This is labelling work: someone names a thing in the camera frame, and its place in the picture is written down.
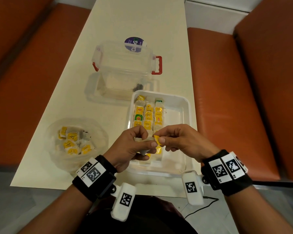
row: orange cushion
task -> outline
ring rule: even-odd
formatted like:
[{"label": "orange cushion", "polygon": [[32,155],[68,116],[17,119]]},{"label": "orange cushion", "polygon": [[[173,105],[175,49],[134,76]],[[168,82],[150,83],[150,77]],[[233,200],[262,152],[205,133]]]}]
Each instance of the orange cushion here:
[{"label": "orange cushion", "polygon": [[236,33],[293,181],[293,0],[263,0],[236,26]]},{"label": "orange cushion", "polygon": [[234,151],[257,181],[280,179],[250,84],[231,35],[188,28],[197,129]]},{"label": "orange cushion", "polygon": [[0,0],[0,61],[52,0]]},{"label": "orange cushion", "polygon": [[58,4],[0,79],[0,165],[19,164],[90,10]]}]

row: purple circular label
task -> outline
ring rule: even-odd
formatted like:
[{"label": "purple circular label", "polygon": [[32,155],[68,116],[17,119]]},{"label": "purple circular label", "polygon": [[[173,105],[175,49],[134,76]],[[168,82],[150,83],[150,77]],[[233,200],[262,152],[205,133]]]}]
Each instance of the purple circular label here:
[{"label": "purple circular label", "polygon": [[[138,37],[130,37],[125,40],[125,43],[131,43],[131,44],[142,46],[143,39],[138,38]],[[131,52],[141,52],[141,48],[139,48],[139,47],[126,46],[126,48]]]}]

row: white label strip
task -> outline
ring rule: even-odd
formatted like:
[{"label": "white label strip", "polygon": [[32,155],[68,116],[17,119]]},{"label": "white label strip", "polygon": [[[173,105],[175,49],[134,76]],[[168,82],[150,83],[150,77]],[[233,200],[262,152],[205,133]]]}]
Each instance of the white label strip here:
[{"label": "white label strip", "polygon": [[97,163],[94,165],[85,175],[82,176],[82,181],[86,184],[87,187],[91,186],[104,172],[106,169]]},{"label": "white label strip", "polygon": [[82,176],[88,172],[98,161],[96,161],[93,157],[89,159],[80,169],[77,170],[76,174],[78,177],[82,178]]},{"label": "white label strip", "polygon": [[240,164],[240,166],[243,168],[244,172],[247,173],[248,169],[244,165],[244,163],[238,158],[238,156],[234,152],[230,152],[230,154],[235,158],[235,160]]},{"label": "white label strip", "polygon": [[213,170],[213,172],[215,173],[219,183],[232,181],[232,178],[227,173],[227,170],[225,169],[223,163],[221,162],[219,158],[213,161],[210,161],[208,163],[211,166],[211,169]]},{"label": "white label strip", "polygon": [[226,167],[228,168],[234,179],[245,175],[243,169],[230,153],[221,157],[221,159],[225,163]]}]

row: black cable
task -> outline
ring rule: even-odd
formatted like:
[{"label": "black cable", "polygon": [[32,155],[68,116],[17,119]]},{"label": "black cable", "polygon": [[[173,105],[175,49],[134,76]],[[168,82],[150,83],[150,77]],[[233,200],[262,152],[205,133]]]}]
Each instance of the black cable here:
[{"label": "black cable", "polygon": [[219,199],[217,199],[217,198],[208,197],[208,196],[203,196],[203,198],[204,198],[204,199],[213,199],[214,201],[212,201],[209,205],[207,205],[207,206],[205,206],[205,207],[203,207],[203,208],[200,208],[200,209],[194,211],[193,213],[188,214],[188,215],[185,217],[185,219],[186,219],[189,215],[194,214],[194,213],[196,213],[197,211],[200,211],[200,210],[202,210],[202,209],[205,209],[205,208],[210,207],[212,203],[215,203],[216,201],[219,200]]}]

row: white table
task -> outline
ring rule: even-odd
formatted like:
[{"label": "white table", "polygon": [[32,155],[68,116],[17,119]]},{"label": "white table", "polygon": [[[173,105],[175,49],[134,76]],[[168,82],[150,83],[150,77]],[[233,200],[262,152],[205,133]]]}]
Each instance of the white table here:
[{"label": "white table", "polygon": [[[97,0],[79,36],[59,82],[36,128],[11,183],[12,186],[66,189],[72,176],[50,160],[44,148],[49,125],[61,118],[95,119],[109,135],[109,146],[127,128],[130,102],[86,97],[93,85],[95,70],[91,58],[95,47],[105,40],[123,42],[140,37],[163,57],[159,91],[186,97],[195,106],[183,0]],[[185,197],[180,178],[117,174],[117,184],[137,187],[137,194]]]}]

